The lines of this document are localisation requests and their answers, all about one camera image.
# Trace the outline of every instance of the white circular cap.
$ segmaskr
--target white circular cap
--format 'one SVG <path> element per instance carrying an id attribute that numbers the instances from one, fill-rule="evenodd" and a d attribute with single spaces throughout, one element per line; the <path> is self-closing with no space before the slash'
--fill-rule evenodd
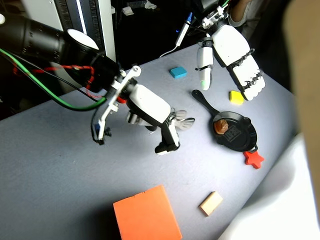
<path id="1" fill-rule="evenodd" d="M 4 24 L 6 21 L 5 16 L 3 16 L 2 14 L 0 14 L 0 24 Z"/>
<path id="2" fill-rule="evenodd" d="M 67 32 L 77 42 L 86 45 L 90 48 L 99 50 L 99 47 L 97 46 L 96 42 L 83 32 L 75 29 L 68 29 Z"/>

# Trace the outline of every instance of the crumpled paper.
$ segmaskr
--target crumpled paper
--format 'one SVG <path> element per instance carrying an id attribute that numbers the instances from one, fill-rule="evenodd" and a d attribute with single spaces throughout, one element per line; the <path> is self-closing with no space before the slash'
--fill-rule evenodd
<path id="1" fill-rule="evenodd" d="M 144 8 L 146 9 L 156 9 L 157 8 L 157 5 L 151 3 L 149 0 L 146 0 L 146 3 L 144 5 Z"/>

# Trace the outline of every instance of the pan logo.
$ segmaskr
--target pan logo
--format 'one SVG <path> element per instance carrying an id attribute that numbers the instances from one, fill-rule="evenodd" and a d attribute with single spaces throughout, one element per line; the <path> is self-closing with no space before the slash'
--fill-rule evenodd
<path id="1" fill-rule="evenodd" d="M 228 142 L 232 142 L 239 135 L 241 135 L 241 131 L 235 125 L 232 125 L 228 131 L 224 133 L 224 137 Z"/>

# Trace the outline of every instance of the sleeve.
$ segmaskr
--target sleeve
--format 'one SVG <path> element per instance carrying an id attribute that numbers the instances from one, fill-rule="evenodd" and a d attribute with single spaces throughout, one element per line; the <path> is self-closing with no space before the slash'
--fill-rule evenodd
<path id="1" fill-rule="evenodd" d="M 248 12 L 248 5 L 246 6 L 245 11 L 243 13 L 243 17 L 240 21 L 233 21 L 233 19 L 231 18 L 231 14 L 229 14 L 229 17 L 228 17 L 229 24 L 235 28 L 245 24 L 245 22 L 247 21 L 247 12 Z"/>

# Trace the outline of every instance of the yellow block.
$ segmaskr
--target yellow block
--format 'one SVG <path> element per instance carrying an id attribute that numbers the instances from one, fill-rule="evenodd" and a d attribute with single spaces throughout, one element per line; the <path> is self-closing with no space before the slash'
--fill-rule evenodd
<path id="1" fill-rule="evenodd" d="M 229 99 L 231 103 L 238 105 L 241 105 L 245 102 L 245 99 L 242 96 L 241 92 L 238 91 L 231 91 L 229 94 Z"/>
<path id="2" fill-rule="evenodd" d="M 201 203 L 199 208 L 204 214 L 209 217 L 210 214 L 219 206 L 223 198 L 217 191 L 212 192 L 204 201 Z"/>

